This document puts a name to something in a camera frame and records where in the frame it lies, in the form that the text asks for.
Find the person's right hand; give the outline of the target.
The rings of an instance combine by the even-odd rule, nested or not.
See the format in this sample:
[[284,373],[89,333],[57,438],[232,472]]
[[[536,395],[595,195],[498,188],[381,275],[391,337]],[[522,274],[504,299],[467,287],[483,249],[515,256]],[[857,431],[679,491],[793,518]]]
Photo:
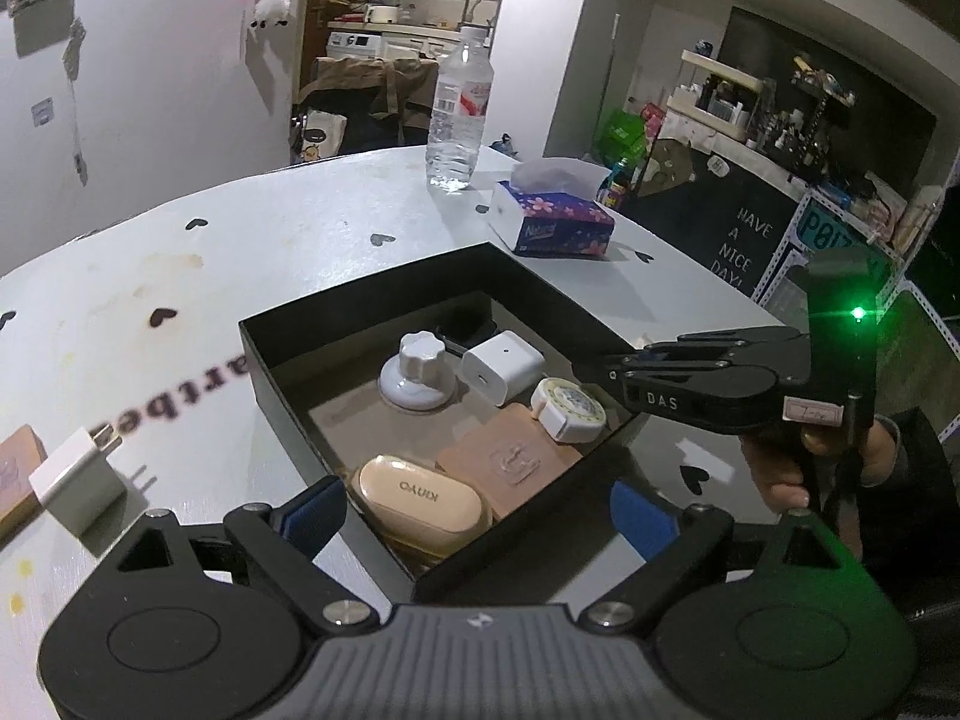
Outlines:
[[[773,429],[740,436],[739,444],[758,494],[775,514],[811,507],[802,463],[810,463],[822,473],[820,491],[826,493],[833,484],[833,468],[846,452],[843,434],[817,426],[804,426],[799,434],[791,429]],[[859,486],[873,488],[885,483],[895,472],[900,455],[900,429],[891,419],[878,416],[857,453],[861,457]]]

